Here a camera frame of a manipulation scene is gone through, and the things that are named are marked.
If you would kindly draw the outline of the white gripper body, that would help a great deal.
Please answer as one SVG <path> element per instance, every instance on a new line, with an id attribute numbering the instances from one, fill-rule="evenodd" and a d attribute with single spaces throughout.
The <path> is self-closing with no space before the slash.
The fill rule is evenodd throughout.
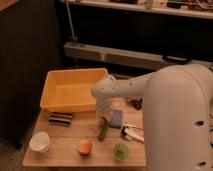
<path id="1" fill-rule="evenodd" d="M 96 114 L 99 119 L 112 117 L 112 100 L 98 99 L 96 101 Z"/>

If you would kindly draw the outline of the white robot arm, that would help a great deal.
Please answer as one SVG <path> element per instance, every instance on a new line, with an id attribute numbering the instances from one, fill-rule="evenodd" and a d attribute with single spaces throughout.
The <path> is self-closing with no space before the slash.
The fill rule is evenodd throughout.
<path id="1" fill-rule="evenodd" d="M 142 100 L 147 171 L 213 171 L 208 68 L 173 65 L 129 80 L 107 76 L 91 94 L 101 117 L 110 113 L 114 98 Z"/>

